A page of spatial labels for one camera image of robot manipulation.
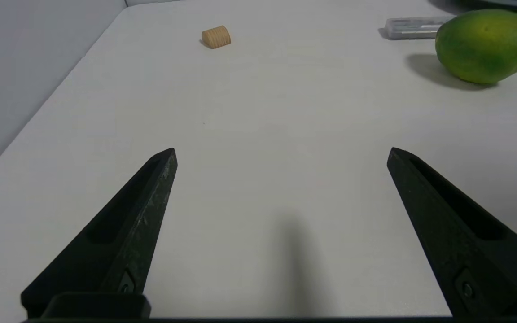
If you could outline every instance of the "screw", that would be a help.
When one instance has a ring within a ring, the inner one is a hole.
[[[474,298],[474,289],[468,282],[465,282],[462,284],[462,292],[464,293],[464,296],[467,298]]]

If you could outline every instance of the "wooden cork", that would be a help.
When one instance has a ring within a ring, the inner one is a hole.
[[[230,44],[230,35],[224,26],[203,31],[201,38],[203,39],[203,43],[212,49]]]

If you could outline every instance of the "clear plastic box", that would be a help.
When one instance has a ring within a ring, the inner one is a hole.
[[[440,26],[454,17],[394,18],[386,20],[390,39],[436,38]]]

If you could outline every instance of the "white table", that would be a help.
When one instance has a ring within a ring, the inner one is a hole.
[[[0,157],[0,322],[154,153],[179,169],[152,316],[448,315],[386,169],[417,154],[517,231],[517,75],[478,88],[426,0],[188,0],[122,12]],[[232,44],[207,49],[225,25]]]

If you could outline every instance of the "lime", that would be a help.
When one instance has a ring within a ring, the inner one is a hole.
[[[506,10],[467,12],[436,34],[439,61],[460,79],[494,84],[517,72],[517,14]]]

